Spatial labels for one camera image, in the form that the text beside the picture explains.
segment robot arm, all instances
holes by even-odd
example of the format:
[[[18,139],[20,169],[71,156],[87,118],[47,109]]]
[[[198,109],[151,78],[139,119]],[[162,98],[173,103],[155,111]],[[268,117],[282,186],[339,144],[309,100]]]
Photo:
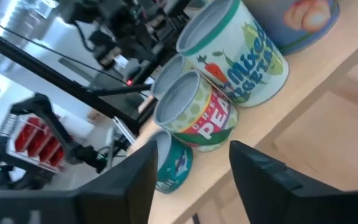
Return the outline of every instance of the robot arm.
[[[35,114],[43,119],[53,135],[59,140],[65,152],[65,159],[71,164],[85,162],[100,173],[106,167],[106,159],[100,158],[92,146],[83,147],[74,142],[67,130],[53,113],[52,105],[47,96],[36,93],[32,98],[26,99],[11,106],[9,116],[0,130],[0,162],[6,154],[6,146],[20,115]]]

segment tin can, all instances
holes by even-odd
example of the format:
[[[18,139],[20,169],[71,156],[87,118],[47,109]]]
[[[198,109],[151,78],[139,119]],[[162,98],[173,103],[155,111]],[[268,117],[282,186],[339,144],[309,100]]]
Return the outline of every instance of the tin can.
[[[320,39],[339,17],[336,0],[242,0],[284,55]]]
[[[154,121],[187,145],[209,152],[226,142],[237,110],[197,70],[182,75],[155,107]]]
[[[177,50],[241,107],[275,95],[288,63],[240,0],[209,3],[184,28]]]
[[[162,96],[172,85],[172,83],[179,78],[180,75],[194,69],[195,66],[186,60],[186,58],[177,54],[173,56],[161,69],[160,74],[151,87],[151,92],[156,99],[161,100]]]
[[[158,150],[155,188],[165,194],[172,193],[186,180],[193,163],[193,151],[164,129],[150,139],[156,140]]]

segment can lid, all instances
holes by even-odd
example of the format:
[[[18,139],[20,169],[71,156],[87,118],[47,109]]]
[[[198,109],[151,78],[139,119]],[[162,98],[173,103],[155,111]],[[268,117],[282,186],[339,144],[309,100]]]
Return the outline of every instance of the can lid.
[[[177,51],[185,56],[197,53],[225,28],[235,15],[240,0],[215,0],[206,5],[186,25],[177,41]]]
[[[195,97],[200,81],[197,70],[190,70],[178,78],[157,103],[154,121],[163,126],[178,118]]]
[[[161,167],[164,165],[169,152],[171,150],[172,144],[172,136],[165,129],[161,129],[154,133],[150,140],[155,140],[157,142],[157,150],[158,150],[158,163],[157,163],[157,170],[160,170]]]
[[[163,67],[157,79],[151,87],[154,97],[160,99],[173,82],[181,75],[186,58],[181,54],[173,56]]]

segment teal can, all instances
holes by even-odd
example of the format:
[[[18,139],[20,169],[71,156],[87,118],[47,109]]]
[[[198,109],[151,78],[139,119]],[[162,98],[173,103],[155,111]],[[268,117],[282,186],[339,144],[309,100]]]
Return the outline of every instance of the teal can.
[[[184,183],[190,172],[193,163],[192,148],[172,137],[165,129],[157,131],[150,140],[157,142],[158,149],[155,188],[165,194],[172,193]]]

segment wooden shelf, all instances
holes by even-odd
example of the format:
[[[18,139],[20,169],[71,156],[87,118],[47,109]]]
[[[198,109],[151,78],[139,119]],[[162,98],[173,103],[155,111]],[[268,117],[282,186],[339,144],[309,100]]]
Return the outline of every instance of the wooden shelf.
[[[358,1],[339,3],[340,18],[329,33],[287,57],[290,75],[283,89],[260,106],[239,110],[231,139],[263,149],[358,63]],[[157,129],[149,121],[131,149],[141,147]],[[155,193],[149,223],[182,224],[196,213],[230,179],[228,149],[229,141],[220,150],[195,153],[186,182],[170,195]],[[281,159],[273,151],[266,153]]]

